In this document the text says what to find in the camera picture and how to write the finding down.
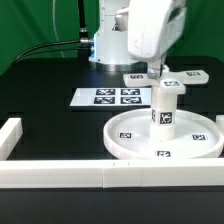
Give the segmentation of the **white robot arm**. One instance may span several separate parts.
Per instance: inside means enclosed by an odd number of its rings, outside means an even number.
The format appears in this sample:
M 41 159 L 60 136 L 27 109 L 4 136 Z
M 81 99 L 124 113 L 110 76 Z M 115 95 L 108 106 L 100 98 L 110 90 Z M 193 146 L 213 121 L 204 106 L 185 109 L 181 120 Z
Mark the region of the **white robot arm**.
M 168 49 L 182 35 L 187 0 L 99 0 L 100 25 L 89 61 L 104 71 L 132 71 L 145 62 L 162 75 Z

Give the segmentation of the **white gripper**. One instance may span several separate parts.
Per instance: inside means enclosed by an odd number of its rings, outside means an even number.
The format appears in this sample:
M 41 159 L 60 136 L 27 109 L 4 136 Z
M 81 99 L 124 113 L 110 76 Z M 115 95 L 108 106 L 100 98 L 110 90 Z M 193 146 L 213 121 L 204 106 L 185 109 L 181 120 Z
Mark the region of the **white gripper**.
M 180 38 L 186 18 L 186 0 L 130 0 L 127 46 L 138 60 L 154 62 Z M 161 63 L 149 63 L 147 75 L 159 79 Z

